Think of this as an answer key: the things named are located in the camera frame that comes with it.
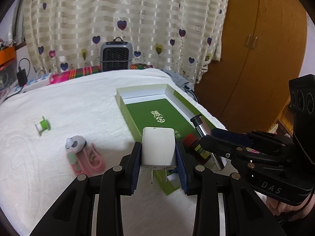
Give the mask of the person's right hand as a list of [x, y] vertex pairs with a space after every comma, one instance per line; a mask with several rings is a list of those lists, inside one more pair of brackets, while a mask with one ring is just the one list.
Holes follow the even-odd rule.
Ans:
[[[303, 201], [303, 203], [299, 206], [291, 206], [291, 205], [279, 202], [277, 200], [274, 200], [270, 197], [266, 197], [266, 206], [271, 211], [271, 213], [273, 215], [276, 215], [276, 216], [280, 215], [281, 213], [287, 213], [290, 211], [297, 211], [300, 208], [302, 208], [306, 203], [307, 203], [307, 200]], [[299, 213], [294, 215], [289, 220], [296, 220], [296, 219], [306, 217], [310, 213], [310, 211], [312, 211], [313, 206], [314, 206], [314, 195], [313, 195], [312, 199], [310, 200], [310, 202], [308, 203], [308, 205], [302, 211], [300, 211]]]

